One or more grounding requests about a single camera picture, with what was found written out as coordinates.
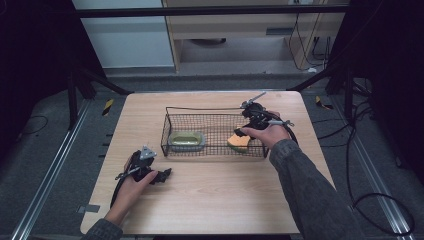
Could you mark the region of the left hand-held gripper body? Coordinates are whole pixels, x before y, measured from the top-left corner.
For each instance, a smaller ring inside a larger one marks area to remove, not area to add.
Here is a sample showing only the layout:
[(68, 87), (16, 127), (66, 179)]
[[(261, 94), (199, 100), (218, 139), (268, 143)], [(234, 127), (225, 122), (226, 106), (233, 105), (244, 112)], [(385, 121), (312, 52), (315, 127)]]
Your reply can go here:
[(139, 182), (152, 171), (151, 165), (155, 157), (156, 153), (153, 150), (147, 146), (143, 146), (140, 150), (132, 154), (127, 173), (131, 175), (136, 182)]

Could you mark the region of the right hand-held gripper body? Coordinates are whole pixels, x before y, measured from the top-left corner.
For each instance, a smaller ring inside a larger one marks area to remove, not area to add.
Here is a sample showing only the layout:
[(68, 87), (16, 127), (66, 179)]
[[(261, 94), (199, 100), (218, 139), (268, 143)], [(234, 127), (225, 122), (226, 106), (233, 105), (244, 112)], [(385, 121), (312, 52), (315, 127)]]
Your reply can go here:
[(277, 116), (266, 110), (261, 104), (256, 103), (255, 100), (265, 95), (265, 92), (244, 101), (240, 108), (242, 109), (242, 116), (249, 120), (246, 127), (256, 130), (264, 130), (270, 125), (270, 121), (276, 120)]

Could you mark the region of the green and yellow sponge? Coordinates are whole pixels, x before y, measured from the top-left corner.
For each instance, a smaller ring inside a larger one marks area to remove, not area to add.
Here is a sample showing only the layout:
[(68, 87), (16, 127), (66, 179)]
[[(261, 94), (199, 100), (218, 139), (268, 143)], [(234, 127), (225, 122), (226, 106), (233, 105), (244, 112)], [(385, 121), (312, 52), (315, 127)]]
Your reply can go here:
[(249, 136), (238, 136), (237, 134), (233, 134), (230, 138), (227, 139), (227, 145), (239, 153), (248, 152), (249, 142)]

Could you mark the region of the black wire basket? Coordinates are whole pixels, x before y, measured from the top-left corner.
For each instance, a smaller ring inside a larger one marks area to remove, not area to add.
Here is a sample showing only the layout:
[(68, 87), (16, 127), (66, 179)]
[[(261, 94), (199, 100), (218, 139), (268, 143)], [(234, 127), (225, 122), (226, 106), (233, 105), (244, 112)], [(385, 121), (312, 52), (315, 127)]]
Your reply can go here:
[[(212, 155), (233, 155), (265, 158), (268, 148), (259, 140), (250, 138), (248, 152), (239, 153), (227, 145), (227, 139), (234, 129), (249, 123), (238, 108), (189, 108), (166, 107), (162, 130), (161, 149), (165, 157), (200, 157)], [(205, 147), (198, 152), (173, 152), (168, 145), (168, 137), (175, 131), (201, 132), (205, 136)]]

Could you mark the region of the green soap dish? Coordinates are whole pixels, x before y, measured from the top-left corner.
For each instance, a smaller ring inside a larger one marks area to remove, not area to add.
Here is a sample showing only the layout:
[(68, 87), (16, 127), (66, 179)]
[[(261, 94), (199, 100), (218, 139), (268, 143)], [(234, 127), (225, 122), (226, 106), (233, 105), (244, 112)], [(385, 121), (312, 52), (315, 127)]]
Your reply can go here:
[(195, 131), (175, 131), (170, 134), (167, 141), (173, 152), (198, 152), (206, 144), (205, 136)]

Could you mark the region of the person's right hand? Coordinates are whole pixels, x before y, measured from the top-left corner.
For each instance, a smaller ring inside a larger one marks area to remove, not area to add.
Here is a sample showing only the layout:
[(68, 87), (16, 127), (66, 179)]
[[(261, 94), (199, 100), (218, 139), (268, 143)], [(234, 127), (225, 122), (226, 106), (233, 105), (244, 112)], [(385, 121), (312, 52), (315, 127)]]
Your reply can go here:
[(281, 140), (290, 138), (288, 131), (281, 125), (269, 125), (264, 130), (243, 127), (241, 131), (250, 137), (259, 139), (269, 149), (272, 149)]

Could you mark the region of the person's left hand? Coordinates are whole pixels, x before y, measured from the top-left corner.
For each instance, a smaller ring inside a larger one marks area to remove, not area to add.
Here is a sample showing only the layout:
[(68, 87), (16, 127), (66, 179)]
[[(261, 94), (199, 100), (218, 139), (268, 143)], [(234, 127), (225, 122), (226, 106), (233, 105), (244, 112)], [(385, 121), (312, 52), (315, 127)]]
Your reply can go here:
[(150, 185), (157, 174), (157, 171), (152, 171), (139, 182), (136, 182), (132, 177), (127, 177), (118, 191), (113, 206), (105, 215), (105, 219), (117, 226), (120, 226), (132, 206), (140, 198), (144, 189)]

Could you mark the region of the yellow and black tape strip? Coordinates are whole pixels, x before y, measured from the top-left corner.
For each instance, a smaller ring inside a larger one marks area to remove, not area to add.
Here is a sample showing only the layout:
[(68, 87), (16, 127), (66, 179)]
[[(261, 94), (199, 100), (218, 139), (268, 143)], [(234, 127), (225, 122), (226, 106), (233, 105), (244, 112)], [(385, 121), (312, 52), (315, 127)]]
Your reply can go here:
[(319, 96), (315, 96), (315, 104), (316, 106), (327, 109), (327, 110), (334, 109), (334, 107), (331, 104), (324, 104)]
[(114, 103), (114, 99), (108, 99), (105, 103), (105, 106), (102, 111), (102, 116), (107, 116), (110, 112), (110, 109)]

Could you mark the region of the grey tape piece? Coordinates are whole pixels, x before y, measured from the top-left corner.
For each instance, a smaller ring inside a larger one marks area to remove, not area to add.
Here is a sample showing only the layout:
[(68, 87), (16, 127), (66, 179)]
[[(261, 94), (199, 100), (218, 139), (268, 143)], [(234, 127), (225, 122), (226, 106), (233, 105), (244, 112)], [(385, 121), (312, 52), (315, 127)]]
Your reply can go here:
[(77, 213), (80, 213), (80, 214), (83, 214), (86, 212), (97, 213), (99, 209), (100, 209), (99, 205), (92, 205), (92, 204), (81, 205), (77, 208)]

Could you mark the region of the black metal stand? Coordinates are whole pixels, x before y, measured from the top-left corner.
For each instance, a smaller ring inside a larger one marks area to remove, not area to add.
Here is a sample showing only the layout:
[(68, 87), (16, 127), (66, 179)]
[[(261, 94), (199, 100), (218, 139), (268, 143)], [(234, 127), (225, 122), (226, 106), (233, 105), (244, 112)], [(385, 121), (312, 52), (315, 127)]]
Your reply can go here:
[(301, 92), (307, 87), (317, 83), (318, 81), (328, 78), (329, 81), (325, 87), (325, 91), (332, 95), (344, 89), (344, 116), (349, 121), (353, 121), (353, 70), (348, 64), (333, 63), (326, 69), (315, 74), (308, 80), (288, 88), (288, 91)]
[(78, 106), (76, 92), (80, 91), (84, 99), (93, 99), (96, 96), (96, 90), (91, 82), (94, 81), (120, 95), (132, 94), (132, 91), (121, 88), (110, 82), (106, 77), (100, 76), (85, 68), (74, 68), (67, 76), (67, 93), (69, 105), (69, 130), (72, 130), (78, 120)]

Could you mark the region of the white cabinet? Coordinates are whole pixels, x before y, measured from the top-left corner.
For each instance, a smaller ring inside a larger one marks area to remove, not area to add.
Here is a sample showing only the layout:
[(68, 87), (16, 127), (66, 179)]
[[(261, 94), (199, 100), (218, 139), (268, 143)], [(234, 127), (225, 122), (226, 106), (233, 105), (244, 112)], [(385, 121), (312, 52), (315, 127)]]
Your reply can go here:
[[(161, 8), (161, 0), (72, 0), (77, 10)], [(105, 69), (173, 67), (165, 19), (83, 18), (82, 23)]]

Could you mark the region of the dark curtain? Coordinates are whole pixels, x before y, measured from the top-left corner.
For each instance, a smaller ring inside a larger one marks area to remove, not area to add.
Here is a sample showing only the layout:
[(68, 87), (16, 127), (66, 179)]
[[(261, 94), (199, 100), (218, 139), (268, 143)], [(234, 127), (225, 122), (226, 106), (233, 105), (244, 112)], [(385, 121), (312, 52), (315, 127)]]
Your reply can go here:
[(72, 0), (0, 0), (0, 166), (35, 104), (67, 88), (70, 62), (105, 75)]
[(424, 0), (350, 0), (333, 56), (372, 83), (372, 103), (400, 163), (424, 185)]

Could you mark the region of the aluminium floor rail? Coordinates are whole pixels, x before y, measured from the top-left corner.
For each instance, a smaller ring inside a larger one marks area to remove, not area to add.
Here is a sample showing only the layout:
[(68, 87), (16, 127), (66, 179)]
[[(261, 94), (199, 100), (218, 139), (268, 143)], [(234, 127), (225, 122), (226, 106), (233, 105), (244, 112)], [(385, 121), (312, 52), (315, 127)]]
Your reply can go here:
[[(347, 125), (346, 131), (348, 132), (348, 140), (346, 143), (346, 184), (349, 198), (352, 202), (352, 208), (371, 226), (377, 230), (390, 235), (397, 240), (416, 240), (413, 232), (416, 227), (416, 221), (409, 209), (398, 199), (396, 199), (389, 191), (387, 185), (381, 178), (375, 165), (372, 163), (371, 158), (362, 140), (356, 135), (356, 114), (353, 113), (353, 121), (349, 122), (344, 116), (344, 108), (341, 100), (337, 97), (331, 97), (331, 101), (335, 110), (341, 117), (341, 120)], [(350, 174), (350, 157), (351, 153), (356, 154), (356, 159), (364, 172), (368, 183), (372, 189), (371, 192), (354, 195), (351, 185)], [(373, 220), (364, 210), (360, 209), (360, 204), (366, 200), (376, 201), (381, 209), (385, 219), (387, 220), (388, 227), (379, 224)]]
[(91, 101), (83, 100), (81, 108), (77, 112), (77, 119), (74, 125), (67, 131), (53, 161), (48, 168), (42, 182), (40, 183), (32, 201), (25, 214), (15, 227), (11, 240), (27, 240), (49, 195), (56, 182), (57, 177), (65, 163), (67, 156), (78, 136), (78, 133), (86, 119)]

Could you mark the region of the black horizontal frame bar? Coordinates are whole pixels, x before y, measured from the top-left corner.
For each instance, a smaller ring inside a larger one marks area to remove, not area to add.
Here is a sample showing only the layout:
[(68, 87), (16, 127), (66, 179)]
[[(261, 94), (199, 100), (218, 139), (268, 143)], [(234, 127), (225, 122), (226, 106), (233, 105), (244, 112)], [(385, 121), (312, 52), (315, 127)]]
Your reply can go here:
[(297, 13), (344, 13), (349, 4), (336, 5), (258, 5), (258, 6), (204, 6), (126, 9), (75, 10), (80, 18), (109, 17), (156, 17), (156, 16), (202, 16), (243, 14), (297, 14)]

